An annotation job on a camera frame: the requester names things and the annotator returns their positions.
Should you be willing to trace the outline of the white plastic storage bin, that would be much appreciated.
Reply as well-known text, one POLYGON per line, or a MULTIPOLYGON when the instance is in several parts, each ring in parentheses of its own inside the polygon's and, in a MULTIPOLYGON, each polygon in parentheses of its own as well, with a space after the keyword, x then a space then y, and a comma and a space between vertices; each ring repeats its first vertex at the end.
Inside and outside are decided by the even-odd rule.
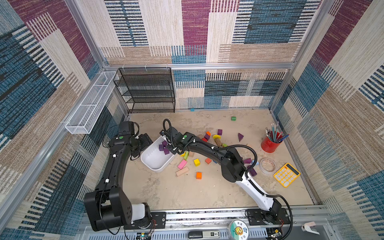
POLYGON ((163 151, 160 151, 159 146, 165 140, 166 138, 163 136, 158 137, 141 153, 141 162, 156 173, 162 172, 176 157, 176 155, 172 153, 166 155, 163 151))

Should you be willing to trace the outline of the purple triangle block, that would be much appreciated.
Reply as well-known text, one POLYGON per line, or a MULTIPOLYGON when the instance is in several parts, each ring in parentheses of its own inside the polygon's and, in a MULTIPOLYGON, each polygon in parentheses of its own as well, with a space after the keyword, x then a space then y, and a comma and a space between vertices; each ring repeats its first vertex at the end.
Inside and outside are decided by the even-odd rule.
POLYGON ((240 133, 238 133, 238 139, 239 139, 239 142, 244 138, 244 136, 240 133))

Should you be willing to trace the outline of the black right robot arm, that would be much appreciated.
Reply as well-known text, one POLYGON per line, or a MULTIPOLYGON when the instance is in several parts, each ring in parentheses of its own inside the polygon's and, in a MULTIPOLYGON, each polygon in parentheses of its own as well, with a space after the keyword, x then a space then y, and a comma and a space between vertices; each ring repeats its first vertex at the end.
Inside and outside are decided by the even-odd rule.
POLYGON ((208 157, 221 166, 221 173, 228 182, 240 186, 257 204, 262 211, 263 222, 278 224, 284 220, 279 214, 283 208, 278 198, 282 199, 288 208, 288 221, 285 224, 293 224, 292 210, 287 200, 281 195, 270 195, 260 187, 250 175, 251 168, 247 168, 237 149, 249 150, 254 155, 254 167, 258 161, 258 156, 254 149, 245 145, 230 145, 228 147, 217 147, 209 144, 192 133, 184 134, 172 127, 171 121, 163 121, 163 130, 160 134, 168 142, 167 148, 172 154, 182 155, 185 151, 192 151, 208 157))

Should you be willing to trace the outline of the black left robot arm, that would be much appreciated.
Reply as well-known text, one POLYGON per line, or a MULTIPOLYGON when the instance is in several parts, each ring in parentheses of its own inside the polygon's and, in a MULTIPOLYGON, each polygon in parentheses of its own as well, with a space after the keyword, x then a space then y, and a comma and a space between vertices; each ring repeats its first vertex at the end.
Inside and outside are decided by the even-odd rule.
POLYGON ((120 227, 147 229, 153 224, 148 204, 132 204, 123 191, 127 162, 139 157, 152 144, 149 136, 140 134, 139 130, 136 122, 121 122, 117 135, 106 145, 109 157, 105 171, 95 190, 84 198, 86 212, 95 232, 111 232, 120 227))

